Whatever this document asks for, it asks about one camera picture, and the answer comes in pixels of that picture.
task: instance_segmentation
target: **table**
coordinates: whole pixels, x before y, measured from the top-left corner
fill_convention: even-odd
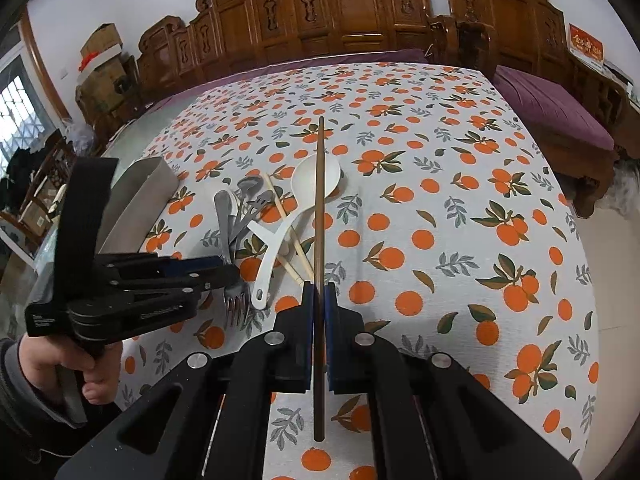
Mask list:
[[[325,214],[325,277],[338,302],[401,351],[449,352],[577,464],[598,379],[589,269],[544,157],[478,72],[319,66],[206,92],[145,150],[164,156],[181,183],[142,249],[215,251],[210,183],[234,187],[267,171],[292,210],[289,179],[313,152],[320,115],[344,173]],[[278,221],[274,208],[262,215],[273,230]],[[296,230],[311,245],[309,215]],[[244,241],[248,281],[263,252],[255,236]],[[129,406],[191,352],[237,351],[269,330],[301,293],[282,268],[274,275],[270,306],[252,310],[242,330],[223,329],[216,291],[194,319],[127,341],[117,402]],[[374,478],[366,396],[329,394],[326,418],[326,440],[315,443],[311,394],[273,396],[264,478]]]

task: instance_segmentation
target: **silver rivet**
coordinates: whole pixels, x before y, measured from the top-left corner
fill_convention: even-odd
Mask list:
[[[436,368],[449,368],[451,366],[451,357],[438,353],[431,356],[431,362]]]
[[[272,330],[271,332],[267,332],[264,335],[264,341],[267,345],[276,346],[284,341],[284,334],[282,332],[277,332]]]
[[[373,336],[369,332],[360,332],[356,335],[354,340],[356,341],[356,345],[360,346],[371,346],[376,342],[375,336]]]
[[[202,368],[205,364],[207,364],[207,356],[204,354],[191,354],[187,359],[187,364],[191,368]]]

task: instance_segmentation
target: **black sleeve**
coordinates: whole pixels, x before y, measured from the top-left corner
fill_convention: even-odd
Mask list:
[[[53,406],[27,382],[18,360],[18,345],[0,340],[0,424],[30,447],[70,456],[120,413],[111,403],[83,427],[74,427],[63,406]]]

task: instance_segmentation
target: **person's arm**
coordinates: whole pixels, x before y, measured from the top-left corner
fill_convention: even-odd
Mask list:
[[[122,343],[109,346],[95,361],[64,336],[24,336],[0,340],[0,421],[31,446],[73,454],[117,414],[115,405],[82,428],[66,416],[56,366],[79,370],[82,394],[92,404],[113,401],[118,388]]]

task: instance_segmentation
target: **hand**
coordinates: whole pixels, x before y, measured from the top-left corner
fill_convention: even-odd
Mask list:
[[[29,383],[52,402],[62,402],[56,366],[81,371],[84,375],[82,394],[91,404],[113,402],[118,390],[122,343],[108,345],[104,354],[94,360],[66,336],[29,337],[25,335],[18,348],[22,373]]]

